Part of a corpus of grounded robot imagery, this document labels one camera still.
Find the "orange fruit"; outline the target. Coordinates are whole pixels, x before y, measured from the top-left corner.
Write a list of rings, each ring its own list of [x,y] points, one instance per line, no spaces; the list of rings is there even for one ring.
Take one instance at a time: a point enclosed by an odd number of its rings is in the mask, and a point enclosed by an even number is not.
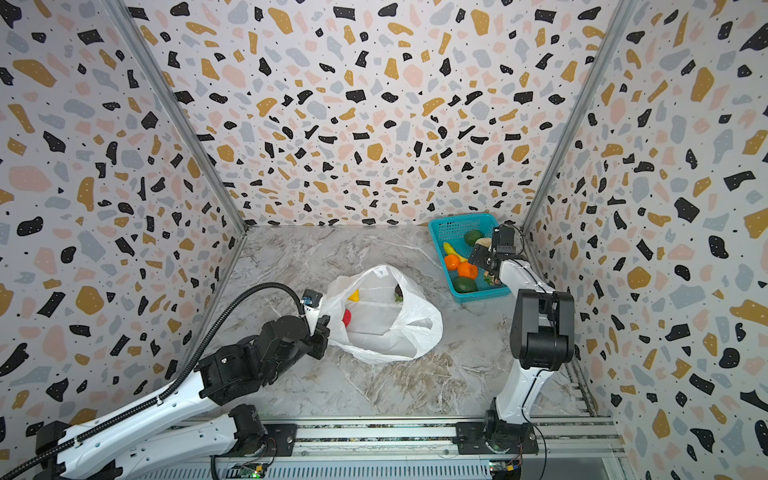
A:
[[[478,277],[478,267],[468,261],[461,262],[457,267],[459,277],[475,280]]]

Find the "teal plastic basket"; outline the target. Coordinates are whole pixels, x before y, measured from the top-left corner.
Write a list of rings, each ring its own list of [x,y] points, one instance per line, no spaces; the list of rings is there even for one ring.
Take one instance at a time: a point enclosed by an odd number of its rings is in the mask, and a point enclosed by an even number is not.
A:
[[[466,232],[470,230],[481,230],[485,237],[490,238],[495,227],[502,224],[513,224],[507,221],[499,223],[495,217],[487,213],[474,213],[452,217],[443,217],[432,220],[428,224],[428,231],[435,246],[436,252],[441,260],[444,276],[454,300],[458,303],[468,303],[480,300],[489,300],[516,294],[521,289],[535,289],[537,287],[535,275],[531,269],[530,263],[525,258],[525,242],[523,234],[519,229],[519,259],[504,261],[498,273],[495,275],[502,284],[499,286],[488,285],[483,278],[485,270],[478,268],[478,277],[475,279],[478,291],[470,294],[457,294],[452,287],[452,280],[458,277],[456,271],[448,271],[445,267],[443,258],[447,255],[443,250],[444,242],[450,243],[456,251],[464,256],[467,261],[472,252],[473,246],[468,246],[463,239]]]

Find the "small orange tangerine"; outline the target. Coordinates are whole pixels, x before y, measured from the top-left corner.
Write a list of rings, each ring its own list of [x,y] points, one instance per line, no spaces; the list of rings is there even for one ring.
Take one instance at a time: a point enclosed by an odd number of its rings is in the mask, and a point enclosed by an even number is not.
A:
[[[456,271],[462,263],[461,258],[456,254],[448,254],[443,260],[448,271]]]

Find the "green mango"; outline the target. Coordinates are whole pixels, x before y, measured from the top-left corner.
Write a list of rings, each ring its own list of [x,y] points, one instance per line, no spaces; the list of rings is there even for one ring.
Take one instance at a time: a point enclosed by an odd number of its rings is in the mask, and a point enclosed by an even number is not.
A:
[[[455,277],[452,280],[452,287],[457,294],[470,294],[478,291],[476,281],[468,277]]]

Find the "white plastic bag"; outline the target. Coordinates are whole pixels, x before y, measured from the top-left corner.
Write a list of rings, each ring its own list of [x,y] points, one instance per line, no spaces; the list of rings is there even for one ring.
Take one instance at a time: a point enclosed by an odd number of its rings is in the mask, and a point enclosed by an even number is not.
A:
[[[349,301],[355,290],[360,300]],[[347,328],[346,309],[352,314]],[[440,310],[416,281],[387,264],[336,278],[323,295],[320,314],[330,317],[329,344],[367,364],[416,360],[443,337]]]

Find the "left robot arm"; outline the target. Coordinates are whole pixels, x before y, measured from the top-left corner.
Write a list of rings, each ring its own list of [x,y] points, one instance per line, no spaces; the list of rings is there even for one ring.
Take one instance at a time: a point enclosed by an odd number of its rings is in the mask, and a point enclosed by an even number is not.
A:
[[[201,359],[176,388],[162,389],[81,425],[55,421],[37,433],[36,452],[54,453],[39,479],[129,479],[199,455],[275,451],[255,406],[242,398],[273,384],[305,356],[320,360],[330,318],[284,316],[258,335]]]

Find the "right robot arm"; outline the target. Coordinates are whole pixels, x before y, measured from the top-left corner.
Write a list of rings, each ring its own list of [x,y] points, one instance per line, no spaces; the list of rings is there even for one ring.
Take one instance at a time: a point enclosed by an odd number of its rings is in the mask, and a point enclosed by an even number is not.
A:
[[[493,451],[507,452],[535,436],[531,408],[544,384],[575,352],[575,301],[547,284],[524,259],[525,238],[507,221],[493,229],[490,240],[473,246],[469,262],[488,272],[513,295],[509,334],[513,363],[501,393],[486,411],[484,441]]]

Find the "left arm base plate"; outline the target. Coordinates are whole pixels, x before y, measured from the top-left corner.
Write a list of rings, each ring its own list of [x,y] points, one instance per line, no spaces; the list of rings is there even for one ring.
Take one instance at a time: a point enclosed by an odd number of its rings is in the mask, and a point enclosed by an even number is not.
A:
[[[298,425],[273,423],[262,427],[238,427],[235,443],[221,456],[225,457],[290,457],[293,453]]]

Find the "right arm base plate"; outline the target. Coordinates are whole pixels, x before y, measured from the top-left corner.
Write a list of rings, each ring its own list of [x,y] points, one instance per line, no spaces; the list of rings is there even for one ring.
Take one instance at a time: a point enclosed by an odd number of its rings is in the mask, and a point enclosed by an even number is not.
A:
[[[452,442],[460,455],[538,454],[539,445],[530,423],[458,422]]]

